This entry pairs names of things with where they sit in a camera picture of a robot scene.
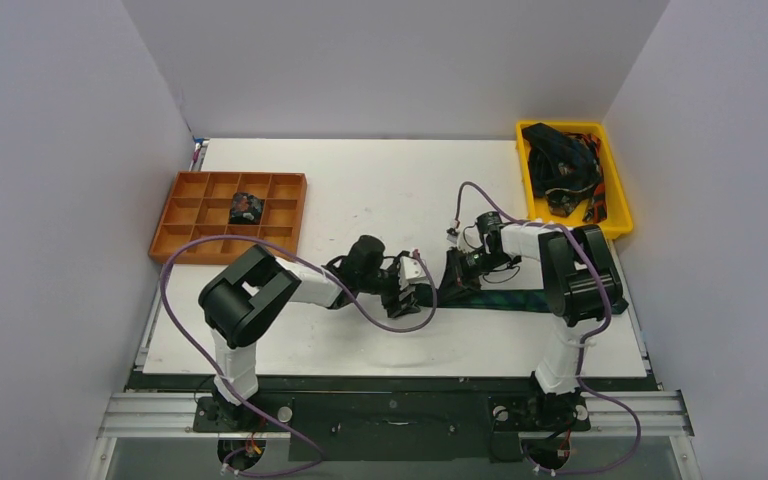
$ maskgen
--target yellow bin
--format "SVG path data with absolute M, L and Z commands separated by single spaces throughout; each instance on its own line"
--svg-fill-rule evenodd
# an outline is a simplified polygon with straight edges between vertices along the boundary
M 528 172 L 528 155 L 531 153 L 531 145 L 522 138 L 522 129 L 535 123 L 537 120 L 522 120 L 517 122 L 517 151 L 522 165 L 522 181 L 525 185 L 525 202 L 528 208 L 529 220 L 542 218 L 544 221 L 553 221 L 570 227 L 585 225 L 582 221 L 587 210 L 587 202 L 581 202 L 569 217 L 557 217 L 549 213 L 549 205 L 545 198 L 536 198 L 531 186 L 531 175 Z M 631 213 L 628 210 L 628 202 L 623 193 L 620 177 L 617 174 L 617 166 L 614 164 L 614 156 L 611 154 L 611 146 L 608 144 L 608 136 L 598 123 L 587 122 L 542 122 L 562 132 L 592 133 L 602 140 L 602 148 L 599 151 L 599 162 L 602 165 L 602 173 L 605 176 L 605 203 L 608 208 L 608 218 L 598 225 L 605 234 L 605 238 L 615 239 L 620 235 L 631 232 L 634 222 L 631 221 Z

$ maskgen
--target gray wall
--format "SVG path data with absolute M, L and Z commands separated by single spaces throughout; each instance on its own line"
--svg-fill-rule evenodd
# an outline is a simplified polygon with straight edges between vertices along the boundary
M 192 153 L 121 3 L 0 1 L 0 478 L 83 478 Z
M 768 479 L 768 2 L 670 2 L 606 125 L 653 367 L 707 479 Z
M 512 137 L 599 120 L 667 0 L 125 0 L 197 135 Z

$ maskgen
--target purple hose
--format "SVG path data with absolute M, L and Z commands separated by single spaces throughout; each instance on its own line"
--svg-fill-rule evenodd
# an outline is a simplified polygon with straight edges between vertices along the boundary
M 329 272 L 329 271 L 327 271 L 327 270 L 325 270 L 323 268 L 317 267 L 316 265 L 314 265 L 314 264 L 312 264 L 312 263 L 310 263 L 310 262 L 308 262 L 306 260 L 303 260 L 303 259 L 299 258 L 298 256 L 296 256 L 292 252 L 290 252 L 288 250 L 285 250 L 284 248 L 282 248 L 282 247 L 280 247 L 278 245 L 275 245 L 274 243 L 267 242 L 267 241 L 261 240 L 259 238 L 247 237 L 247 236 L 244 236 L 244 235 L 215 235 L 215 236 L 211 236 L 211 237 L 199 238 L 199 239 L 193 240 L 192 242 L 189 242 L 186 245 L 184 245 L 181 248 L 179 248 L 177 251 L 175 251 L 175 253 L 173 253 L 169 257 L 168 260 L 166 260 L 166 263 L 163 264 L 163 268 L 160 270 L 160 301 L 163 303 L 163 308 L 166 310 L 166 314 L 169 315 L 169 319 L 172 320 L 173 324 L 175 324 L 175 328 L 177 328 L 178 331 L 181 332 L 181 335 L 183 335 L 184 338 L 186 338 L 187 341 L 190 342 L 190 344 L 193 347 L 195 347 L 195 349 L 198 350 L 198 352 L 201 353 L 204 358 L 207 359 L 207 361 L 210 363 L 210 366 L 213 367 L 214 371 L 216 371 L 217 378 L 219 378 L 222 381 L 222 383 L 225 385 L 225 388 L 227 388 L 228 391 L 231 392 L 231 394 L 234 396 L 234 398 L 236 398 L 244 407 L 248 408 L 252 412 L 256 413 L 257 415 L 259 415 L 260 417 L 265 419 L 267 422 L 275 425 L 276 427 L 279 427 L 282 430 L 285 430 L 285 431 L 289 432 L 291 435 L 295 435 L 301 441 L 303 441 L 304 443 L 310 445 L 311 448 L 313 448 L 314 450 L 316 450 L 319 453 L 319 459 L 314 460 L 313 462 L 310 462 L 310 463 L 306 463 L 304 465 L 300 465 L 298 467 L 293 467 L 293 468 L 289 468 L 289 469 L 286 469 L 286 470 L 281 470 L 281 471 L 278 471 L 278 472 L 272 472 L 272 473 L 247 473 L 247 472 L 242 471 L 242 472 L 240 472 L 240 475 L 242 475 L 244 477 L 252 477 L 252 478 L 273 478 L 273 477 L 280 477 L 280 476 L 284 476 L 284 475 L 290 475 L 292 473 L 297 473 L 297 472 L 300 472 L 302 470 L 307 470 L 308 468 L 315 467 L 316 465 L 319 465 L 320 463 L 322 463 L 322 460 L 325 457 L 325 452 L 322 450 L 322 448 L 320 448 L 319 445 L 317 445 L 313 440 L 308 438 L 303 433 L 299 432 L 298 430 L 295 430 L 293 427 L 290 427 L 289 425 L 285 425 L 285 424 L 281 423 L 280 421 L 278 421 L 278 419 L 272 417 L 268 413 L 264 412 L 263 410 L 261 410 L 260 408 L 256 407 L 255 405 L 253 405 L 251 402 L 249 402 L 245 398 L 243 398 L 243 396 L 240 395 L 239 392 L 237 392 L 237 390 L 234 388 L 234 386 L 228 380 L 225 379 L 225 376 L 224 376 L 224 374 L 222 372 L 222 367 L 219 366 L 219 364 L 216 362 L 216 360 L 213 359 L 213 357 L 207 352 L 207 350 L 205 350 L 204 347 L 202 347 L 198 343 L 198 341 L 196 341 L 196 339 L 193 338 L 192 335 L 190 335 L 190 333 L 187 331 L 187 329 L 184 328 L 184 326 L 178 320 L 178 317 L 176 317 L 175 314 L 172 312 L 172 308 L 169 306 L 169 298 L 167 297 L 166 288 L 169 285 L 169 276 L 172 273 L 172 267 L 175 265 L 175 260 L 182 253 L 184 253 L 186 250 L 188 250 L 188 249 L 190 249 L 190 248 L 192 248 L 192 247 L 194 247 L 196 245 L 200 245 L 202 243 L 207 243 L 207 242 L 214 242 L 214 241 L 218 241 L 218 240 L 243 240 L 243 241 L 247 241 L 247 242 L 258 243 L 258 244 L 261 244 L 263 246 L 272 248 L 272 249 L 274 249 L 274 250 L 276 250 L 276 251 L 278 251 L 280 253 L 283 253 L 284 255 L 294 259 L 298 263 L 300 263 L 300 264 L 302 264 L 302 265 L 304 265 L 304 266 L 306 266 L 308 268 L 311 268 L 311 269 L 313 269 L 313 270 L 315 270 L 317 272 L 325 274 L 331 281 L 336 283 L 346 293 L 346 295 L 348 295 L 348 297 L 349 297 L 349 299 L 351 299 L 352 303 L 355 304 L 355 306 L 358 308 L 358 310 L 360 310 L 360 312 L 363 314 L 363 316 L 367 318 L 367 320 L 369 320 L 370 322 L 372 322 L 376 326 L 378 326 L 380 328 L 383 328 L 384 330 L 387 330 L 388 332 L 394 332 L 394 333 L 415 332 L 415 331 L 419 330 L 420 328 L 428 325 L 429 322 L 431 322 L 431 319 L 434 317 L 434 313 L 437 311 L 437 288 L 435 287 L 434 281 L 431 278 L 431 273 L 428 271 L 428 267 L 425 265 L 425 262 L 423 262 L 421 260 L 421 258 L 419 256 L 419 251 L 418 250 L 414 250 L 413 257 L 418 261 L 419 266 L 422 267 L 422 270 L 425 273 L 426 278 L 428 279 L 428 283 L 431 284 L 432 307 L 431 307 L 431 312 L 429 313 L 428 317 L 423 322 L 421 322 L 421 323 L 419 323 L 419 324 L 417 324 L 417 325 L 415 325 L 413 327 L 399 329 L 399 328 L 393 328 L 393 327 L 384 325 L 383 323 L 375 320 L 363 308 L 363 306 L 361 306 L 361 304 L 357 301 L 357 298 L 355 298 L 355 296 L 352 295 L 352 292 L 348 289 L 348 287 L 343 285 L 343 283 L 336 276 L 331 274 L 331 272 Z M 225 459 L 223 460 L 223 463 L 226 464 L 226 465 L 230 465 L 231 459 L 233 459 L 235 455 L 241 453 L 242 451 L 244 451 L 244 449 L 241 448 L 241 449 L 237 449 L 237 450 L 229 453 L 225 457 Z
M 458 190 L 458 208 L 455 211 L 455 220 L 458 220 L 458 216 L 460 215 L 461 194 L 463 193 L 464 187 L 466 187 L 467 185 L 476 189 L 478 193 L 480 193 L 481 196 L 483 196 L 484 199 L 487 200 L 487 202 L 490 203 L 490 205 L 494 209 L 496 209 L 497 212 L 499 212 L 499 215 L 501 215 L 502 217 L 505 217 L 505 219 L 507 219 L 510 222 L 514 222 L 520 225 L 545 226 L 547 228 L 557 228 L 561 230 L 561 232 L 563 232 L 564 235 L 567 237 L 567 240 L 569 240 L 569 243 L 570 245 L 572 245 L 572 248 L 573 250 L 575 250 L 575 253 L 581 259 L 584 265 L 587 266 L 587 271 L 590 273 L 591 276 L 593 276 L 593 280 L 596 282 L 596 289 L 599 291 L 599 297 L 602 299 L 602 305 L 605 308 L 605 321 L 602 322 L 602 325 L 600 325 L 599 327 L 582 335 L 581 337 L 582 349 L 581 349 L 581 354 L 579 354 L 578 356 L 578 363 L 576 364 L 576 368 L 575 368 L 575 376 L 578 379 L 578 384 L 579 386 L 581 386 L 582 390 L 593 395 L 594 397 L 601 398 L 602 400 L 607 400 L 615 405 L 618 405 L 620 408 L 627 411 L 629 415 L 631 415 L 631 418 L 634 420 L 634 425 L 636 427 L 636 434 L 634 436 L 634 444 L 631 446 L 631 449 L 629 449 L 629 451 L 626 452 L 625 455 L 609 463 L 608 465 L 604 465 L 598 468 L 588 468 L 588 469 L 581 469 L 581 470 L 556 471 L 555 474 L 556 475 L 592 475 L 597 473 L 603 473 L 622 465 L 623 463 L 627 462 L 628 459 L 634 456 L 634 454 L 637 452 L 638 447 L 640 446 L 641 435 L 643 433 L 640 426 L 640 418 L 637 416 L 634 410 L 631 409 L 631 407 L 617 400 L 616 398 L 609 397 L 603 393 L 599 393 L 596 390 L 593 390 L 592 388 L 588 387 L 587 384 L 584 383 L 584 379 L 581 378 L 581 369 L 584 367 L 584 348 L 583 348 L 584 344 L 590 338 L 593 338 L 594 336 L 604 332 L 611 325 L 611 301 L 608 298 L 608 292 L 605 290 L 605 284 L 602 283 L 602 278 L 599 276 L 599 273 L 596 271 L 596 267 L 594 267 L 593 262 L 591 262 L 590 259 L 587 258 L 587 254 L 584 253 L 584 249 L 581 248 L 581 245 L 579 245 L 579 243 L 575 240 L 575 237 L 573 237 L 572 232 L 565 225 L 561 225 L 559 223 L 544 224 L 540 222 L 527 222 L 525 220 L 518 220 L 508 215 L 504 210 L 499 208 L 496 202 L 494 202 L 493 199 L 491 199 L 490 196 L 487 195 L 487 192 L 485 192 L 484 189 L 482 189 L 481 187 L 479 187 L 473 182 L 462 183 L 460 186 L 460 189 Z M 538 465 L 538 468 L 543 472 L 550 472 L 550 473 L 552 472 L 552 470 L 548 470 L 539 465 Z

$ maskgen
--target purple cable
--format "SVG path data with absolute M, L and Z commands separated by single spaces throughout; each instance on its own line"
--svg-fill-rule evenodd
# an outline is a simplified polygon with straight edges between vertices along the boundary
M 489 195 L 487 195 L 487 192 L 484 191 L 481 187 L 476 185 L 473 182 L 464 182 L 461 184 L 460 189 L 458 190 L 458 208 L 455 211 L 455 220 L 458 220 L 458 216 L 460 215 L 461 211 L 461 194 L 463 193 L 463 189 L 465 186 L 471 186 L 474 189 L 478 191 L 478 193 L 481 194 L 481 196 L 484 197 L 485 200 L 487 200 L 490 205 L 496 209 L 497 212 L 499 212 L 499 215 L 502 217 L 505 217 L 508 221 L 520 224 L 520 225 L 538 225 L 538 226 L 545 226 L 547 228 L 557 228 L 563 232 L 563 234 L 567 237 L 567 240 L 569 240 L 570 245 L 572 245 L 573 250 L 575 250 L 575 253 L 578 255 L 578 257 L 581 259 L 581 261 L 584 263 L 585 266 L 587 266 L 587 271 L 590 273 L 590 275 L 593 277 L 593 280 L 596 282 L 596 289 L 599 291 L 599 297 L 602 299 L 602 305 L 605 308 L 605 321 L 602 322 L 602 325 L 599 327 L 585 333 L 581 336 L 581 353 L 578 356 L 578 363 L 576 364 L 575 368 L 575 376 L 578 379 L 578 384 L 581 386 L 581 389 L 586 391 L 587 393 L 593 395 L 594 397 L 601 398 L 602 400 L 609 401 L 631 415 L 631 418 L 634 420 L 634 425 L 636 427 L 636 433 L 634 436 L 634 444 L 631 446 L 631 449 L 629 449 L 628 452 L 626 452 L 625 455 L 618 458 L 614 462 L 609 463 L 608 465 L 604 465 L 602 467 L 598 468 L 589 468 L 589 469 L 581 469 L 581 470 L 564 470 L 564 471 L 555 471 L 556 475 L 592 475 L 597 473 L 603 473 L 607 472 L 608 470 L 611 470 L 613 468 L 616 468 L 623 463 L 627 462 L 628 459 L 630 459 L 634 454 L 637 452 L 637 448 L 640 446 L 640 440 L 642 436 L 642 429 L 640 426 L 640 418 L 637 416 L 637 414 L 634 412 L 634 410 L 631 409 L 628 405 L 624 404 L 623 402 L 617 400 L 616 398 L 609 397 L 608 395 L 605 395 L 603 393 L 599 393 L 596 390 L 593 390 L 587 384 L 584 383 L 584 379 L 581 378 L 581 370 L 584 367 L 584 344 L 589 340 L 590 338 L 593 338 L 596 335 L 599 335 L 600 333 L 607 330 L 607 328 L 611 324 L 611 301 L 608 298 L 608 292 L 605 290 L 605 284 L 602 283 L 602 278 L 599 276 L 599 273 L 596 271 L 596 267 L 593 266 L 593 262 L 590 261 L 590 259 L 587 257 L 587 254 L 584 253 L 584 249 L 581 248 L 581 245 L 575 240 L 575 237 L 572 235 L 572 232 L 567 228 L 565 225 L 561 225 L 559 223 L 540 223 L 540 222 L 527 222 L 525 220 L 518 220 L 510 215 L 508 215 L 504 210 L 499 208 L 499 206 L 496 204 L 496 202 L 493 201 L 493 199 L 490 198 Z M 531 460 L 531 457 L 528 457 L 528 459 L 536 465 L 541 471 L 543 472 L 549 472 L 551 473 L 552 470 L 543 468 L 539 465 L 537 465 L 534 460 Z
M 244 471 L 240 472 L 240 475 L 244 477 L 252 477 L 252 478 L 274 478 L 274 477 L 280 477 L 284 475 L 290 475 L 293 473 L 300 472 L 302 470 L 307 470 L 308 468 L 315 467 L 316 465 L 319 465 L 322 463 L 322 460 L 325 457 L 325 452 L 322 450 L 322 448 L 319 447 L 313 440 L 308 438 L 303 433 L 299 432 L 298 430 L 295 430 L 294 428 L 290 427 L 289 425 L 285 425 L 278 421 L 275 417 L 272 417 L 268 413 L 264 412 L 260 408 L 253 405 L 251 402 L 243 398 L 242 395 L 240 395 L 239 392 L 237 392 L 237 389 L 234 388 L 234 386 L 225 378 L 224 373 L 222 372 L 222 367 L 219 366 L 219 364 L 216 362 L 216 360 L 213 359 L 213 357 L 207 352 L 207 350 L 202 347 L 198 341 L 196 341 L 195 338 L 187 331 L 186 328 L 181 324 L 180 320 L 178 320 L 178 317 L 175 316 L 174 313 L 172 313 L 172 308 L 169 306 L 169 298 L 167 297 L 166 288 L 169 284 L 169 276 L 172 273 L 172 267 L 175 265 L 175 260 L 186 250 L 196 246 L 200 245 L 202 243 L 207 242 L 213 242 L 218 240 L 243 240 L 247 242 L 253 242 L 258 243 L 263 246 L 269 247 L 274 249 L 275 251 L 278 251 L 280 253 L 283 253 L 284 255 L 288 256 L 289 258 L 294 259 L 298 263 L 311 268 L 317 272 L 323 273 L 328 277 L 329 280 L 333 281 L 335 284 L 337 284 L 345 293 L 348 295 L 349 299 L 352 301 L 352 303 L 355 304 L 355 306 L 360 310 L 360 312 L 363 314 L 364 317 L 367 318 L 370 322 L 375 324 L 376 326 L 383 328 L 384 330 L 387 330 L 389 332 L 394 333 L 408 333 L 408 332 L 415 332 L 419 330 L 420 328 L 428 325 L 428 323 L 431 321 L 431 319 L 434 317 L 434 313 L 437 311 L 437 288 L 434 286 L 434 281 L 431 278 L 431 273 L 428 271 L 428 267 L 425 265 L 425 262 L 423 262 L 419 256 L 419 251 L 414 250 L 413 256 L 419 263 L 419 266 L 422 267 L 423 272 L 426 275 L 426 278 L 428 279 L 428 283 L 431 284 L 431 292 L 432 292 L 432 306 L 431 306 L 431 313 L 428 315 L 428 318 L 426 318 L 422 323 L 415 325 L 413 327 L 408 327 L 404 329 L 398 329 L 389 327 L 387 325 L 384 325 L 377 320 L 375 320 L 364 308 L 361 306 L 361 304 L 358 302 L 357 298 L 355 298 L 354 295 L 352 295 L 352 292 L 343 285 L 343 283 L 331 272 L 317 267 L 316 265 L 299 258 L 294 253 L 285 250 L 284 248 L 275 245 L 274 243 L 267 242 L 265 240 L 261 240 L 259 238 L 255 237 L 247 237 L 244 235 L 215 235 L 211 237 L 203 237 L 196 240 L 193 240 L 192 242 L 187 243 L 186 245 L 182 246 L 178 250 L 173 253 L 168 260 L 166 260 L 166 263 L 163 264 L 163 268 L 160 270 L 160 301 L 163 303 L 163 308 L 166 310 L 167 315 L 169 315 L 169 319 L 172 320 L 172 323 L 175 324 L 175 328 L 178 329 L 179 332 L 181 332 L 181 335 L 184 336 L 184 338 L 187 339 L 190 344 L 195 347 L 196 350 L 198 350 L 199 353 L 202 354 L 202 356 L 207 359 L 207 361 L 210 363 L 210 366 L 213 367 L 213 370 L 216 371 L 217 378 L 219 378 L 222 383 L 225 385 L 225 388 L 228 389 L 229 392 L 236 398 L 244 407 L 248 408 L 252 412 L 256 413 L 263 419 L 265 419 L 267 422 L 281 428 L 282 430 L 285 430 L 286 432 L 290 433 L 290 435 L 295 435 L 300 440 L 302 440 L 304 443 L 310 445 L 311 448 L 316 450 L 319 453 L 319 459 L 314 460 L 313 462 L 306 463 L 304 465 L 300 465 L 298 467 L 289 468 L 286 470 L 281 470 L 278 472 L 272 472 L 272 473 L 247 473 Z M 235 455 L 241 453 L 244 451 L 244 449 L 237 449 L 231 453 L 229 453 L 225 459 L 223 460 L 223 463 L 225 465 L 230 465 L 231 459 L 234 458 Z

